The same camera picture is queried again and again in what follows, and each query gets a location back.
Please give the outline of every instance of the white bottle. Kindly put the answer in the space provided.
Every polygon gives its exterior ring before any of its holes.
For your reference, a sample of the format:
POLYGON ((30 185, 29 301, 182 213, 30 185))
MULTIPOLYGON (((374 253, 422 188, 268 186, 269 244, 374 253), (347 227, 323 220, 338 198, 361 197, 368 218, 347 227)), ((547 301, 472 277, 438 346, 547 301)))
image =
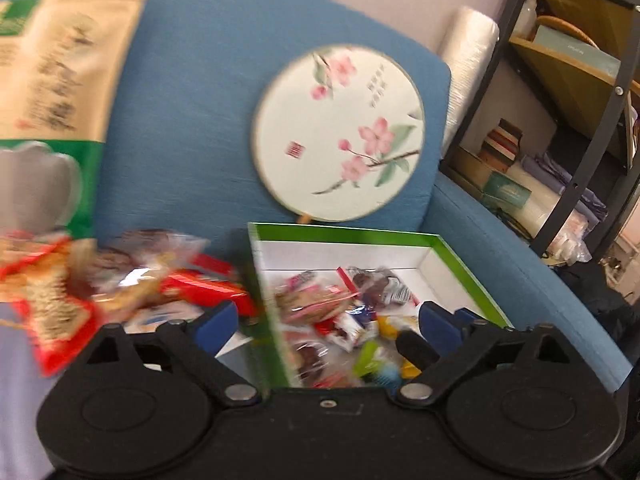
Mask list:
POLYGON ((518 16, 516 26, 513 27, 513 35, 528 39, 536 27, 536 7, 538 0, 526 0, 518 16))

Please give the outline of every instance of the green leaf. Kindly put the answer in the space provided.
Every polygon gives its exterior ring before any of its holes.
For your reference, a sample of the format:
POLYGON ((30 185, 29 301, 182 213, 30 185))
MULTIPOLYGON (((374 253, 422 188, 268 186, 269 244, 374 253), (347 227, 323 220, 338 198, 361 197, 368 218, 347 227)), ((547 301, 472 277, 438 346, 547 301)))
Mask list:
POLYGON ((409 117, 416 119, 417 121, 423 121, 424 115, 422 114, 422 108, 417 108, 409 114, 409 117))
POLYGON ((378 177, 378 181, 376 182, 376 187, 380 187, 383 184, 386 184, 393 178, 393 176, 396 174, 396 166, 397 164, 394 160, 387 163, 387 165, 385 166, 385 169, 382 170, 382 172, 380 173, 380 176, 378 177))
POLYGON ((391 155, 393 152, 396 152, 400 146, 404 144, 409 137, 409 134, 415 130, 415 126, 412 124, 395 124, 389 131, 394 134, 394 141, 391 143, 391 149, 388 151, 386 156, 391 155))
POLYGON ((314 70, 314 79, 322 86, 326 85, 326 66, 322 61, 316 59, 316 69, 314 70))
POLYGON ((400 168, 402 171, 404 171, 405 173, 409 173, 408 160, 406 160, 405 158, 396 158, 394 162, 398 165, 398 168, 400 168))

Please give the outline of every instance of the shelf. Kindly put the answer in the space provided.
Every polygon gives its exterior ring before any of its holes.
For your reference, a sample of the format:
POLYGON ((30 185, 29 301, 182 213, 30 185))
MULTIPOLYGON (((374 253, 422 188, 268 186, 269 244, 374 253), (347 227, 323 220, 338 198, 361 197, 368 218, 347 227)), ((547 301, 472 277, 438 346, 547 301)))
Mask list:
MULTIPOLYGON (((640 0, 544 0, 558 18, 578 27, 607 54, 621 59, 626 46, 634 6, 640 0)), ((636 68, 640 80, 640 66, 636 68)))
MULTIPOLYGON (((591 139, 600 124, 615 79, 590 65, 531 41, 511 38, 510 43, 535 72, 569 126, 591 139)), ((640 97, 638 82, 633 81, 631 92, 640 97)), ((622 148, 618 136, 613 135, 608 151, 625 161, 626 146, 622 148)))

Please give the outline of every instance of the chinese calligraphy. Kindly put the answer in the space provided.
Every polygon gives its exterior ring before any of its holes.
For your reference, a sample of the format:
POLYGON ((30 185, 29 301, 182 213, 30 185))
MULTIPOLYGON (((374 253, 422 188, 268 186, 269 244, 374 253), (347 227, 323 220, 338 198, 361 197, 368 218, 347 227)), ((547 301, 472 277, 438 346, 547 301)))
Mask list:
POLYGON ((380 99, 382 99, 385 95, 386 91, 386 81, 385 77, 385 66, 380 63, 380 66, 376 70, 376 73, 371 77, 370 81, 367 83, 367 88, 371 92, 371 101, 369 102, 369 106, 371 108, 375 108, 378 106, 380 99))

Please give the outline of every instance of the green box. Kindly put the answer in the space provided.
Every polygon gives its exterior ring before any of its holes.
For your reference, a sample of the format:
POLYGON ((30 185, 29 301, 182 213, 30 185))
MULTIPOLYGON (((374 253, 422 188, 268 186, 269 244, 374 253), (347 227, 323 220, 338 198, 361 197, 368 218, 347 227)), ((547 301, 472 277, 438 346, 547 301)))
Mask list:
MULTIPOLYGON (((438 235, 298 224, 249 224, 252 249, 250 291, 260 310, 250 328, 255 380, 261 388, 300 386, 293 355, 282 336, 273 289, 302 270, 386 266, 423 301, 453 312, 467 307, 499 326, 507 317, 481 283, 438 235)), ((417 314, 406 304, 395 314, 417 314)))

